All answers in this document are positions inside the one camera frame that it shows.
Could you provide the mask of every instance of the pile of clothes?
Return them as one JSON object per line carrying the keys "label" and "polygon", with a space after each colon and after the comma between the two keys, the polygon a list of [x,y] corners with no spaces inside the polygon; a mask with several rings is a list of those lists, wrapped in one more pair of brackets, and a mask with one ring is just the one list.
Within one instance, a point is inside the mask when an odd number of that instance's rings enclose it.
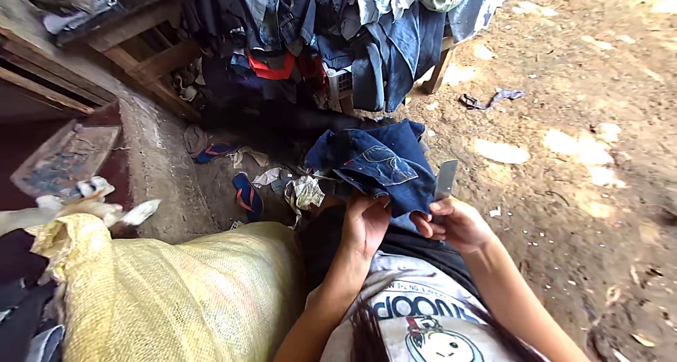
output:
{"label": "pile of clothes", "polygon": [[393,112],[438,63],[445,28],[469,38],[504,1],[186,0],[183,28],[217,98],[296,102],[302,80],[326,91],[324,63],[351,72],[355,108]]}
{"label": "pile of clothes", "polygon": [[41,283],[49,259],[30,252],[34,236],[14,230],[0,236],[0,349],[3,361],[61,361],[65,329],[48,303],[53,280]]}

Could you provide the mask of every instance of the red strap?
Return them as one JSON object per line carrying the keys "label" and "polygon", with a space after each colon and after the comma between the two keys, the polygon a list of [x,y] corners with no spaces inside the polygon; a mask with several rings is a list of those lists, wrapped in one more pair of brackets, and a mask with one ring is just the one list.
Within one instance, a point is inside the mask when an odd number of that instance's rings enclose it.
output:
{"label": "red strap", "polygon": [[[249,194],[249,204],[252,204],[254,200],[254,189],[252,188],[250,190]],[[254,209],[251,208],[251,206],[248,206],[244,201],[242,201],[242,189],[238,189],[238,196],[237,196],[238,204],[242,207],[244,207],[245,210],[249,210],[251,212],[254,212]]]}

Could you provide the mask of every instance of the crumpled paper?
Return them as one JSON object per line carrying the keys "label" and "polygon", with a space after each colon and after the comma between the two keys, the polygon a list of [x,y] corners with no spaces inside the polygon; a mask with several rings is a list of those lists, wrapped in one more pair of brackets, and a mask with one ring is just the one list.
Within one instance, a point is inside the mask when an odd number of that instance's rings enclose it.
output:
{"label": "crumpled paper", "polygon": [[298,180],[289,181],[284,188],[284,199],[297,215],[292,229],[296,228],[299,223],[301,210],[310,210],[311,203],[319,207],[324,201],[324,193],[319,188],[318,181],[317,178],[311,176],[302,176]]}

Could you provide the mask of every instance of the white rag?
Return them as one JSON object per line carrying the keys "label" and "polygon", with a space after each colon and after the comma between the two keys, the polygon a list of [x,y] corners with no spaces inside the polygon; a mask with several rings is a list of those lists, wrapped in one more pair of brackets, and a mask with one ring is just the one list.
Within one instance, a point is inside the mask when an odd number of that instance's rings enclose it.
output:
{"label": "white rag", "polygon": [[266,171],[266,173],[254,178],[252,185],[254,185],[255,188],[262,188],[264,186],[270,185],[277,179],[277,177],[280,176],[280,170],[282,170],[282,167],[274,167]]}
{"label": "white rag", "polygon": [[263,167],[269,164],[268,156],[266,154],[253,150],[249,146],[243,146],[242,148],[238,149],[237,152],[234,152],[232,155],[230,155],[230,158],[233,160],[233,169],[242,168],[242,159],[244,158],[244,153],[247,152],[252,155],[252,158],[254,158],[254,161],[258,163],[258,166]]}

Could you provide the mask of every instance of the dirt ground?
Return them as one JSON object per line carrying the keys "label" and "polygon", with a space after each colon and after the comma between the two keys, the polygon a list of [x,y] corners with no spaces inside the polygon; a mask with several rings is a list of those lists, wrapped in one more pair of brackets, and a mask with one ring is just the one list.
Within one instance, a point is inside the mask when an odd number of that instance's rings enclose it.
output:
{"label": "dirt ground", "polygon": [[[437,93],[413,91],[396,114],[434,131],[431,165],[461,160],[457,197],[602,361],[677,353],[677,16],[652,12],[659,2],[511,0],[454,50]],[[527,95],[488,111],[457,101],[486,102],[496,88]],[[529,159],[482,155],[511,156],[488,153],[501,143]]]}

